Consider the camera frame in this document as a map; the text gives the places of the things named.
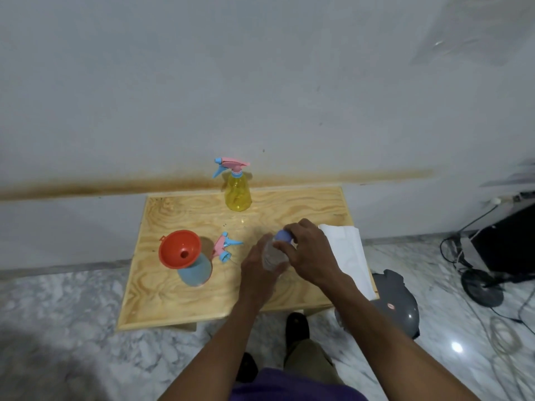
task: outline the person's left arm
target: person's left arm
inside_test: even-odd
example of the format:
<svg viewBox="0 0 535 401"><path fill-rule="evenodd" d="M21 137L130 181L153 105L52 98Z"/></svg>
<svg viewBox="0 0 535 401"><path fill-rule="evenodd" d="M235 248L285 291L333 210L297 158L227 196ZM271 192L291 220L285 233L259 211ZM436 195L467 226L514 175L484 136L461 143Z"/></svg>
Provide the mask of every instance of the person's left arm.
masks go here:
<svg viewBox="0 0 535 401"><path fill-rule="evenodd" d="M240 294L225 324L171 383L159 401L228 400L252 324L271 298L277 278L288 267L287 263L282 263L274 272L264 270L262 250L269 240L271 235L264 235L242 262Z"/></svg>

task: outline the person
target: person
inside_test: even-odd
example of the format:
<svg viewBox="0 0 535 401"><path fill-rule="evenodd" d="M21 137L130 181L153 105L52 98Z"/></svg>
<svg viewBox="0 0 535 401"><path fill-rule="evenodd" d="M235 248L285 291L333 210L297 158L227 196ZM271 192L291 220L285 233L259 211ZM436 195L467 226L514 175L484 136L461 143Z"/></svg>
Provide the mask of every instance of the person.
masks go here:
<svg viewBox="0 0 535 401"><path fill-rule="evenodd" d="M318 286L340 313L390 401L477 400L440 363L384 317L338 267L329 241L307 219L285 226L297 247L274 242L299 276ZM302 314L292 313L286 324L284 371L257 369L245 346L252 324L273 294L279 275L262 267L262 249L271 235L251 248L241 265L238 300L225 324L160 397L160 401L281 401L365 400L344 385L331 359L309 338Z"/></svg>

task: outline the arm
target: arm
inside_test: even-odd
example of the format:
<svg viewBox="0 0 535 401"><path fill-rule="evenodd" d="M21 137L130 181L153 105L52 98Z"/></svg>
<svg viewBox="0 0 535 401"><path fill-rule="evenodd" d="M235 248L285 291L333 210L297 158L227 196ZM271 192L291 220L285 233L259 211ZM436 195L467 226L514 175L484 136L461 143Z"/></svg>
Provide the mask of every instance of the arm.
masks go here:
<svg viewBox="0 0 535 401"><path fill-rule="evenodd" d="M309 220L286 227L298 242L283 250L299 276L317 285L340 313L390 401L478 400L478 398L384 317L344 274L329 241Z"/></svg>
<svg viewBox="0 0 535 401"><path fill-rule="evenodd" d="M159 401L226 401L240 368L252 324L273 294L278 276L288 267L280 264L274 272L262 267L262 249L271 235L264 235L241 264L238 301L225 324L171 383Z"/></svg>

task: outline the person's left hand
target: person's left hand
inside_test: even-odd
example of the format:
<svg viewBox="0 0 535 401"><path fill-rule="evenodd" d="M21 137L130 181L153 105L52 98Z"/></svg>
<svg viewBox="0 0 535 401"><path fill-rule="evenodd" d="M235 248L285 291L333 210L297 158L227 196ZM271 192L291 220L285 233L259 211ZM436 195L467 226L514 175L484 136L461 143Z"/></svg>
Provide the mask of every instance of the person's left hand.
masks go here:
<svg viewBox="0 0 535 401"><path fill-rule="evenodd" d="M277 278L289 267L289 263L279 264L274 271L262 267L262 252L273 235L265 234L253 245L241 263L241 283L238 301L249 304L258 312L273 295Z"/></svg>

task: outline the yellow bottle body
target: yellow bottle body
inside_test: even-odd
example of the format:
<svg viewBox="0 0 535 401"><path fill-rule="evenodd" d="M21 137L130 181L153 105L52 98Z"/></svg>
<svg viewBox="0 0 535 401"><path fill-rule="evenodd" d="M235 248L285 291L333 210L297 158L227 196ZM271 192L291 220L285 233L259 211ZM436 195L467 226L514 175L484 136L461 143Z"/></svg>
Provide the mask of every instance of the yellow bottle body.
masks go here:
<svg viewBox="0 0 535 401"><path fill-rule="evenodd" d="M244 174L236 178L232 174L228 178L225 189L225 204L232 211L245 211L251 207L251 192Z"/></svg>

